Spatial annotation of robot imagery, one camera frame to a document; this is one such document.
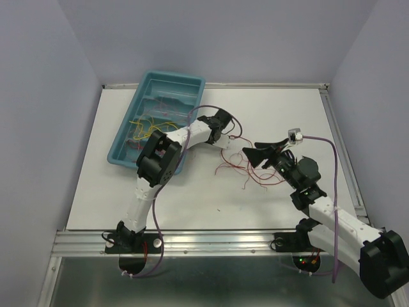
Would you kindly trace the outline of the teal plastic compartment tray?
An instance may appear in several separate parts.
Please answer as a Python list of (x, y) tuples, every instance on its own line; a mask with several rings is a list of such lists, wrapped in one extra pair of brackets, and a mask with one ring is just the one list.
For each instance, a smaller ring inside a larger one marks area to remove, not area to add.
[(137, 158), (152, 132), (166, 133), (185, 127), (188, 113), (201, 103), (204, 88), (202, 77), (147, 71), (111, 145), (108, 163), (136, 169)]

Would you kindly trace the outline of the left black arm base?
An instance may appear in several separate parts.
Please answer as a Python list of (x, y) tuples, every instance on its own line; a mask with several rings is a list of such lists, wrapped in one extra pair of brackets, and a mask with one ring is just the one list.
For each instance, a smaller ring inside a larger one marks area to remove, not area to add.
[[(114, 232), (103, 232), (105, 241), (104, 253), (119, 256), (118, 266), (122, 275), (129, 278), (144, 278), (152, 274), (161, 263), (164, 252), (164, 240), (158, 233), (147, 233), (138, 236), (131, 244), (120, 241)], [(147, 268), (149, 256), (159, 256), (159, 261), (152, 269)]]

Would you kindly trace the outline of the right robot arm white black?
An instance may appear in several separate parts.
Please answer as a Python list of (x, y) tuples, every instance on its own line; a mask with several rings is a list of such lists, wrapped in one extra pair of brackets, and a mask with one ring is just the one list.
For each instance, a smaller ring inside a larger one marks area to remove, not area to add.
[(242, 151), (252, 167), (273, 168), (293, 188), (291, 200), (307, 216), (296, 227), (296, 246), (324, 250), (334, 258), (333, 277), (343, 264), (371, 294), (385, 299), (408, 284), (408, 252), (403, 239), (392, 230), (383, 232), (363, 223), (339, 207), (336, 197), (330, 198), (320, 189), (318, 163), (309, 157), (296, 159), (290, 150), (302, 138), (298, 134), (278, 143), (255, 143)]

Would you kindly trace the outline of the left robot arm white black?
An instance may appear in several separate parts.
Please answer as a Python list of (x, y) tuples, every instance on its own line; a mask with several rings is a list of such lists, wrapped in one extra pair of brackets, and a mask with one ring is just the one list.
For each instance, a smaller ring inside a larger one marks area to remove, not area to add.
[(233, 115), (216, 107), (213, 116), (202, 115), (193, 122), (187, 118), (186, 126), (171, 132), (155, 130), (139, 155), (137, 180), (130, 206), (107, 242), (124, 247), (129, 252), (142, 245), (149, 211), (160, 190), (175, 174), (186, 151), (198, 144), (225, 148), (229, 136), (223, 131), (233, 121)]

